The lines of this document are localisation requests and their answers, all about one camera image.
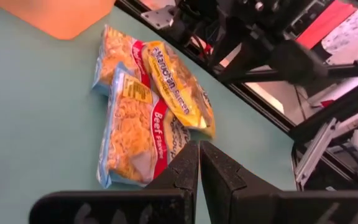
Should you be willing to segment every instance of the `black metal frame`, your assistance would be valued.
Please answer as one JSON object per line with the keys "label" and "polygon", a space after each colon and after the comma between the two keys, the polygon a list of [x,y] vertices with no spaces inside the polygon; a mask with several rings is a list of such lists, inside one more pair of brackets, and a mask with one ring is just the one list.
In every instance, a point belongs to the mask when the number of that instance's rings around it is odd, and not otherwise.
{"label": "black metal frame", "polygon": [[[139,22],[143,23],[149,29],[152,29],[155,33],[165,39],[168,43],[173,45],[176,49],[181,51],[187,57],[192,59],[197,63],[201,68],[207,71],[212,77],[220,81],[226,88],[231,90],[236,94],[240,99],[245,103],[253,107],[260,114],[265,116],[269,121],[281,129],[284,133],[288,134],[294,140],[294,146],[292,151],[293,166],[296,165],[296,151],[304,152],[304,147],[298,147],[303,145],[303,143],[310,141],[313,136],[316,134],[317,130],[327,122],[332,117],[337,118],[339,121],[344,121],[347,118],[358,113],[358,87],[350,91],[349,93],[342,96],[340,99],[336,100],[334,103],[329,105],[327,108],[317,112],[312,117],[303,121],[299,125],[295,126],[284,114],[281,114],[273,106],[271,106],[267,101],[265,101],[261,96],[256,92],[250,89],[247,85],[243,84],[246,82],[269,82],[277,81],[282,79],[277,79],[276,72],[274,71],[260,71],[260,72],[249,72],[247,73],[248,77],[246,80],[238,78],[237,80],[232,80],[235,82],[227,82],[227,80],[220,80],[217,73],[213,69],[207,66],[206,62],[202,57],[199,56],[200,52],[194,45],[181,45],[175,41],[172,37],[164,33],[164,31],[157,30],[148,24],[146,21],[141,18],[140,14],[150,9],[142,4],[138,0],[118,0],[116,6],[123,10],[124,12],[131,15],[133,18],[137,19]],[[352,72],[358,72],[358,66],[353,65],[340,65],[335,66],[331,69],[329,74],[333,78],[338,77],[338,72],[347,73],[347,76],[350,76]],[[346,180],[351,180],[358,184],[357,177],[354,171],[338,161],[335,156],[330,153],[325,153],[321,159],[321,162],[324,163],[324,168],[329,169],[335,172],[338,175],[341,175]]]}

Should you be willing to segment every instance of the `light blue tabletop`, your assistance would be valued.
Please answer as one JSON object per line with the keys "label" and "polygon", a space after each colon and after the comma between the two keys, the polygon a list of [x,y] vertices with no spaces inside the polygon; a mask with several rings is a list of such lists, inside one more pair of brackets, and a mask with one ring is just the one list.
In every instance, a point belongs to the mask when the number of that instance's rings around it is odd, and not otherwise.
{"label": "light blue tabletop", "polygon": [[[96,166],[107,99],[90,87],[105,23],[138,39],[161,39],[118,8],[72,41],[56,40],[0,9],[0,223],[27,223],[32,204],[50,192],[101,190]],[[276,187],[295,190],[293,141],[180,56],[209,93],[213,144]],[[201,181],[196,221],[209,222]]]}

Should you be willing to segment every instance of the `maruchan logo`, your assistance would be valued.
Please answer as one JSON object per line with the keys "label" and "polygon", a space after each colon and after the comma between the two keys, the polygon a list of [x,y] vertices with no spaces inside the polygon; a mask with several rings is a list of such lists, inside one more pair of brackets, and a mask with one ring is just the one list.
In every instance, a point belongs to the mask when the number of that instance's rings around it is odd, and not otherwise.
{"label": "maruchan logo", "polygon": [[177,100],[177,102],[179,102],[183,112],[185,112],[185,114],[189,114],[190,110],[187,107],[184,99],[181,97],[180,91],[178,90],[177,84],[175,83],[175,81],[172,77],[172,74],[169,71],[169,68],[167,67],[167,63],[165,62],[164,55],[163,55],[161,49],[159,49],[158,47],[155,47],[152,50],[152,56],[156,59],[156,61],[158,63],[158,69],[160,70],[160,73],[163,76],[164,82],[167,84],[167,86],[169,87],[169,90],[175,96],[175,99]]}

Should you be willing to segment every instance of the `red surface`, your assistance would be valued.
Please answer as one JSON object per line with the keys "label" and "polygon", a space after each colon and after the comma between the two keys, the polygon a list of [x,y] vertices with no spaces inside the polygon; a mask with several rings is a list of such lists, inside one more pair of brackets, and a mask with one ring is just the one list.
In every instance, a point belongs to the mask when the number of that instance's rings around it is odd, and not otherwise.
{"label": "red surface", "polygon": [[338,0],[328,8],[297,38],[304,47],[311,49],[335,27],[345,21],[357,9]]}

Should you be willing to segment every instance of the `yellow noodle package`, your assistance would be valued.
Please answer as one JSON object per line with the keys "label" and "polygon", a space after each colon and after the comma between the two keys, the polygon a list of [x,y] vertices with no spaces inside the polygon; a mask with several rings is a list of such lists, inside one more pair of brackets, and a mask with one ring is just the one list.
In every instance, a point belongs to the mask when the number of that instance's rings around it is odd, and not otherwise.
{"label": "yellow noodle package", "polygon": [[142,41],[105,25],[96,62],[93,88],[108,96],[114,70],[119,62],[132,70],[134,76],[143,84],[150,87],[150,78],[142,61],[143,44]]}
{"label": "yellow noodle package", "polygon": [[179,121],[187,128],[214,137],[214,116],[208,96],[180,58],[161,41],[145,43],[142,54],[145,69]]}
{"label": "yellow noodle package", "polygon": [[189,131],[121,63],[110,91],[98,180],[105,188],[112,182],[148,184],[190,140]]}

